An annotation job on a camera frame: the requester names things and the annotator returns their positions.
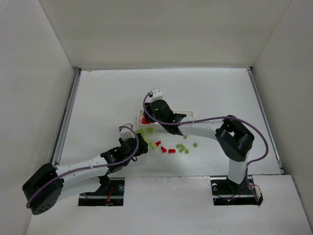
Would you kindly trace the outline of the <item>light green 2x3 lego brick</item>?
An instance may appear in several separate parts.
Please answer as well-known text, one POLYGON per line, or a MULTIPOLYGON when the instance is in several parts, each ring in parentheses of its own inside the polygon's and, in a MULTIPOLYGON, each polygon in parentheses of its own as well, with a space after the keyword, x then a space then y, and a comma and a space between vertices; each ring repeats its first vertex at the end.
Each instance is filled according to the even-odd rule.
POLYGON ((135 131, 137 134, 145 134, 144 130, 143 129, 138 129, 135 131))

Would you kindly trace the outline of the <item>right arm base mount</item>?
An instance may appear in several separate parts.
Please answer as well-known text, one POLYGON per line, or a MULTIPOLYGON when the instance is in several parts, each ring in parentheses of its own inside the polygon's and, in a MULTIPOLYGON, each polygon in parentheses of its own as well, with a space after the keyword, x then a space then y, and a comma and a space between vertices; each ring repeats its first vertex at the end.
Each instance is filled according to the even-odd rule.
POLYGON ((226 177, 210 178, 214 206, 260 206, 262 191, 251 176, 247 179, 237 185, 226 177))

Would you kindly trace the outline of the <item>light green sloped lego brick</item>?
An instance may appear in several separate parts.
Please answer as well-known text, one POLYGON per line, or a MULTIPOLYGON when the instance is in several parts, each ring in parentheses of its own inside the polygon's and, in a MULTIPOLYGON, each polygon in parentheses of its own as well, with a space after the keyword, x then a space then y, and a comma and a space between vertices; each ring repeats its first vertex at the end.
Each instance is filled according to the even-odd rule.
POLYGON ((158 146, 155 143, 151 143, 150 147, 153 151, 157 150, 158 146))

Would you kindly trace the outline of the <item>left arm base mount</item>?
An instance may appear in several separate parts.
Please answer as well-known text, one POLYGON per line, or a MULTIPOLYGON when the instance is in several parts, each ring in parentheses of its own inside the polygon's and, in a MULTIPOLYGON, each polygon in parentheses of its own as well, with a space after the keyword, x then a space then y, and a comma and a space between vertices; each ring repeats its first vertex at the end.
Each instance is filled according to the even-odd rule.
POLYGON ((81 207, 119 207, 124 204, 125 178, 111 178, 109 186, 101 186, 95 192, 79 195, 81 207))

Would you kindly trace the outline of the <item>red transparent curved lego piece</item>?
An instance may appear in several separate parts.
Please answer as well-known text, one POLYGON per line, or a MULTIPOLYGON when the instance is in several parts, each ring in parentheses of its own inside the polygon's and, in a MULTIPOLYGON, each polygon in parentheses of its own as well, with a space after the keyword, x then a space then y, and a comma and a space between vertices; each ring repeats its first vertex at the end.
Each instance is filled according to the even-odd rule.
POLYGON ((142 124, 151 124, 151 122, 149 122, 145 117, 143 117, 143 118, 141 119, 141 123, 142 123, 142 124))

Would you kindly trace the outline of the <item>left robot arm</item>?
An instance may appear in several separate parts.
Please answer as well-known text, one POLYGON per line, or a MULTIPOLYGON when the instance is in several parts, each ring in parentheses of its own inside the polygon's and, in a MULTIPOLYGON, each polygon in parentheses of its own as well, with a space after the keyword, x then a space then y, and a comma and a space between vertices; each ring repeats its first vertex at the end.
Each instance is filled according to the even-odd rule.
POLYGON ((104 191, 110 184, 108 175, 120 171, 130 161, 148 153, 148 143, 140 134, 119 140, 120 146, 73 165, 42 165, 22 186, 26 207, 33 215, 51 209, 58 201, 84 192, 104 191))

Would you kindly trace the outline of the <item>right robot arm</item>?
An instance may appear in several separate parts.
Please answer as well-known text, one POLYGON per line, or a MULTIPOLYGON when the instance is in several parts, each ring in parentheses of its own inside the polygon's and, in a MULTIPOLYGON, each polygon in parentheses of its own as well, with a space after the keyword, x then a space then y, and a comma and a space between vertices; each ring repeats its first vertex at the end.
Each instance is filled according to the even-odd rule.
POLYGON ((234 116, 227 116, 221 121, 196 122, 186 114, 174 113, 162 99, 144 101, 143 108, 144 116, 149 122, 159 123, 172 135, 197 136, 217 141, 229 158, 227 180, 230 185, 238 187, 243 183, 254 135, 234 116))

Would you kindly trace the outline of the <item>light green 2x2 lego brick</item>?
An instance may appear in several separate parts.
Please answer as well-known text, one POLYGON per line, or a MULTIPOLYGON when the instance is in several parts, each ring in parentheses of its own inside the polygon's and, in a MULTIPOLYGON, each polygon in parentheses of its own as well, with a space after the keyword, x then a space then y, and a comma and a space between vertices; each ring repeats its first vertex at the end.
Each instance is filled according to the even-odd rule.
POLYGON ((147 134, 153 134, 153 132, 154 132, 153 128, 147 128, 146 129, 147 134))

